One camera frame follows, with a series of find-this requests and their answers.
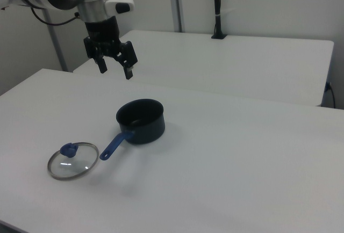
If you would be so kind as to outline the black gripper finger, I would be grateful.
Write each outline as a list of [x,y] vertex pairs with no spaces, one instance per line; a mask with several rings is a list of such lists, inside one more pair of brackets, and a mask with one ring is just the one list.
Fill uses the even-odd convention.
[[138,62],[132,43],[130,41],[121,42],[118,45],[118,53],[114,59],[122,65],[125,78],[127,80],[131,79],[133,77],[133,66]]
[[93,42],[89,37],[83,39],[87,57],[93,59],[94,62],[98,65],[100,73],[105,73],[108,69],[104,60],[104,54],[101,49],[101,45]]

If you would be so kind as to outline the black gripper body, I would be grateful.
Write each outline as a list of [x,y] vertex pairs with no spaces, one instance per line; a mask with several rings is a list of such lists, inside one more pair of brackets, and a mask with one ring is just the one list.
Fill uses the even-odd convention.
[[98,55],[108,57],[125,57],[124,44],[119,40],[119,27],[115,16],[96,23],[85,23],[88,37],[85,38],[85,48],[88,57]]

